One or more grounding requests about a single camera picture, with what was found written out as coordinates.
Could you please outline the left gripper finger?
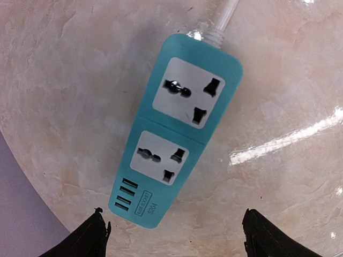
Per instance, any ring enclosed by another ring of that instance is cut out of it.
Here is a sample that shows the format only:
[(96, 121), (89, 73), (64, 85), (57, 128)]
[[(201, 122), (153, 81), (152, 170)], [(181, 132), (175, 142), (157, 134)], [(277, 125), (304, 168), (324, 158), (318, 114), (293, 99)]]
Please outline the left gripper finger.
[[(101, 208), (74, 232), (42, 256), (105, 256), (111, 224), (105, 223)], [(247, 256), (319, 256), (282, 232), (255, 209), (247, 209), (242, 221)]]

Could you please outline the teal power strip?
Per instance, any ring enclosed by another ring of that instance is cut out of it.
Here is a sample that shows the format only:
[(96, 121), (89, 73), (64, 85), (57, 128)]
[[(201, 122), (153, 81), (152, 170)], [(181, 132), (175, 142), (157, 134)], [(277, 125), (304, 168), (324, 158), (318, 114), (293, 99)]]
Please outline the teal power strip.
[(243, 77), (235, 57), (174, 34), (163, 43), (109, 200), (116, 215), (158, 226), (196, 166)]

